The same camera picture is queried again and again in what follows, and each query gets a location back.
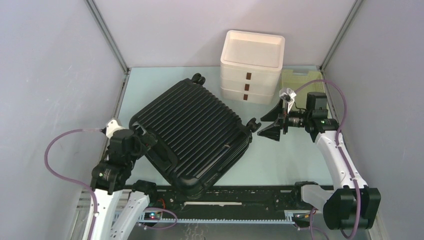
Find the black ribbed hard-shell suitcase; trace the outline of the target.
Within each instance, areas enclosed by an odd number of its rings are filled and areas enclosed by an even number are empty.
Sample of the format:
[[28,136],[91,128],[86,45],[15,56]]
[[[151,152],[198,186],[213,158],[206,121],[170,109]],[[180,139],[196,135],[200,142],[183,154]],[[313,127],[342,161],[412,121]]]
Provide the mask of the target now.
[[143,127],[157,143],[146,158],[179,193],[196,199],[247,151],[261,124],[237,113],[204,87],[200,73],[183,79],[135,113],[128,125]]

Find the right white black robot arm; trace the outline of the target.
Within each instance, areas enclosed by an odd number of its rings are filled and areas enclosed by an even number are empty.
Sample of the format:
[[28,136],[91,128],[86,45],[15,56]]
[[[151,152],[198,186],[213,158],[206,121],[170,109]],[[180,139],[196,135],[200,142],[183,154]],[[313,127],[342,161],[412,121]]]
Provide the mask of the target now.
[[328,117],[328,99],[323,92],[309,92],[306,108],[292,110],[295,93],[283,92],[278,104],[265,116],[263,122],[271,125],[258,135],[279,141],[290,127],[303,128],[322,154],[331,176],[333,192],[313,181],[298,181],[291,191],[291,204],[297,209],[310,205],[323,213],[330,230],[371,229],[374,225],[381,194],[369,187],[359,174],[344,145],[336,119]]

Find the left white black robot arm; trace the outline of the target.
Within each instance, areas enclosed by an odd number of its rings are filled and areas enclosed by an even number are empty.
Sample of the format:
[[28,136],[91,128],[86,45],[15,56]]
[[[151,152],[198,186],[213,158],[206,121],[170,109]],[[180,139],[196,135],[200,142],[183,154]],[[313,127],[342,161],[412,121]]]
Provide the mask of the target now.
[[112,224],[117,203],[131,176],[135,163],[157,144],[156,136],[143,127],[131,130],[117,127],[100,129],[109,139],[106,158],[91,172],[90,195],[92,215],[87,219],[85,240],[127,239],[130,226],[146,208],[158,202],[157,185],[146,180],[137,180],[131,187],[127,202],[115,225]]

